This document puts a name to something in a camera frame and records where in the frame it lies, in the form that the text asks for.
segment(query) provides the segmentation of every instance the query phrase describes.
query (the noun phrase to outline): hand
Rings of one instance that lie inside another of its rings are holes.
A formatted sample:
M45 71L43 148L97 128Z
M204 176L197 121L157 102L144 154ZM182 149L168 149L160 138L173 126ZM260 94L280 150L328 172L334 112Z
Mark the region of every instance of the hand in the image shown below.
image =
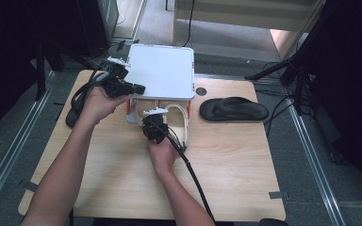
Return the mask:
M125 95L109 98L103 88L95 87L90 91L85 100L80 118L96 125L100 120L112 114L116 106L128 101L129 98L129 96Z
M159 144L149 140L149 152L159 178L173 171L173 164L178 152L167 138L164 138Z

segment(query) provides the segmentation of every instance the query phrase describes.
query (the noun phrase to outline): wrist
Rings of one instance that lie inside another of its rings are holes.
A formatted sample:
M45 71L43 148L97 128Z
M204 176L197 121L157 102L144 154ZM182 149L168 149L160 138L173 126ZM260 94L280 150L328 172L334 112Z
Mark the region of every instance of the wrist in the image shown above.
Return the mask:
M93 129L95 125L97 125L99 122L95 122L90 119L90 117L86 116L85 114L82 114L79 116L76 126L82 127L84 130Z
M162 183L175 176L172 169L156 169L156 175Z

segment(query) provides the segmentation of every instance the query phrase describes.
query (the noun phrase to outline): white connector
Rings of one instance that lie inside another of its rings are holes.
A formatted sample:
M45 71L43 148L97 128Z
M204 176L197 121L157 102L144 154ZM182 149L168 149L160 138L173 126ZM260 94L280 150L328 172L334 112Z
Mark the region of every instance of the white connector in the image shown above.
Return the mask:
M112 58L111 56L109 56L107 60L131 68L131 64L125 62L122 58Z
M167 109L156 107L155 109L152 109L152 110L143 111L143 114L144 115L155 115L155 114L164 114L164 113L168 113L168 112L169 112L169 110L167 110Z

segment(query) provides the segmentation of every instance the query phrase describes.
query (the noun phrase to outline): black strap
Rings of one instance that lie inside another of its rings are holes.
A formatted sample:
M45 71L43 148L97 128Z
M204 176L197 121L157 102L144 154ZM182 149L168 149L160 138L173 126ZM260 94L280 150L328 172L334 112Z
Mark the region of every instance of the black strap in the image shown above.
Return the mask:
M38 185L37 184L34 184L30 181L26 181L26 180L22 180L20 183L19 183L19 186L22 186L24 187L25 189L27 190L30 190L32 192L35 192L37 190L37 187Z

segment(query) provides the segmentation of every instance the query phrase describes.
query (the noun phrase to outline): white cable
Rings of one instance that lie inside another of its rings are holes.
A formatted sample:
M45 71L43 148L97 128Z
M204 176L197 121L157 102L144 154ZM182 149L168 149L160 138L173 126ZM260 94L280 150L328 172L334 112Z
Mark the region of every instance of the white cable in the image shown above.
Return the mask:
M121 24L125 21L125 17L122 14L119 14L119 17L123 17L120 21L117 22L117 24Z

